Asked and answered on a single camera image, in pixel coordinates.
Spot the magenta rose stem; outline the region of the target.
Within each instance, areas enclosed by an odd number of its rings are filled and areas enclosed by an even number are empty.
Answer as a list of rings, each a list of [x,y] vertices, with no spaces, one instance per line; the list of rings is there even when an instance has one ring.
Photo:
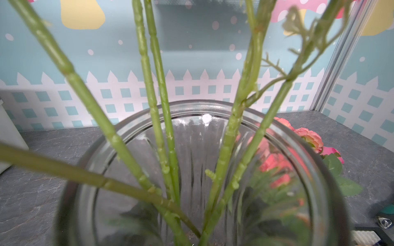
[[[337,149],[335,149],[335,148],[332,148],[332,147],[323,147],[323,150],[322,150],[322,153],[320,154],[320,156],[321,156],[322,158],[325,158],[325,157],[327,157],[327,156],[329,156],[329,155],[331,155],[331,154],[333,154],[334,156],[336,156],[337,159],[341,162],[341,164],[344,164],[344,160],[343,160],[343,158],[342,158],[340,152],[339,152]]]

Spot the pink rose stem bunch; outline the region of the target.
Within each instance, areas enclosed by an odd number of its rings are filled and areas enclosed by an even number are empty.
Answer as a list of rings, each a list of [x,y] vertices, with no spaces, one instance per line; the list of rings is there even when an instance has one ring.
[[[307,128],[295,129],[290,122],[284,118],[275,117],[274,120],[284,125],[290,131],[303,139],[304,142],[320,156],[324,144],[319,134]],[[271,145],[264,137],[257,148],[257,156],[262,158],[261,164],[255,168],[254,174],[258,176],[257,180],[262,178],[266,179],[269,183],[269,187],[272,189],[288,187],[292,181],[296,180],[296,178],[293,177],[293,165],[287,157],[280,153],[280,151],[275,152],[270,148]],[[331,174],[334,175],[343,196],[355,196],[362,192],[363,188],[359,184],[351,179],[341,176],[343,164],[341,164],[336,156],[331,154],[325,158],[321,157],[321,159],[325,164],[327,164]]]

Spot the clear glass vase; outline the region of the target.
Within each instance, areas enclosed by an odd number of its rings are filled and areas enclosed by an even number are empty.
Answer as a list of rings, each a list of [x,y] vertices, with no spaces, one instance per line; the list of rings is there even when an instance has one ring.
[[[231,104],[170,104],[179,162],[180,206],[202,229],[213,170]],[[247,166],[210,239],[211,246],[349,246],[343,196],[321,157],[274,122]],[[153,205],[92,186],[66,185],[56,246],[173,246],[174,233]]]

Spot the orange pink rose spray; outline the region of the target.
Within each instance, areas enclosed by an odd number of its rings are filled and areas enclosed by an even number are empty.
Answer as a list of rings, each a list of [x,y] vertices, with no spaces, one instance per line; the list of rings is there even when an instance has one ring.
[[[240,186],[247,166],[274,120],[281,105],[288,99],[295,80],[307,71],[331,45],[330,35],[339,13],[346,27],[350,1],[330,1],[323,13],[310,25],[305,25],[297,6],[285,12],[283,29],[301,40],[299,49],[292,49],[295,61],[284,70],[278,61],[271,61],[263,44],[274,14],[276,1],[246,1],[246,13],[251,42],[244,68],[223,136],[215,170],[206,170],[212,185],[205,209],[200,246],[210,246],[209,239],[223,215],[225,207]]]

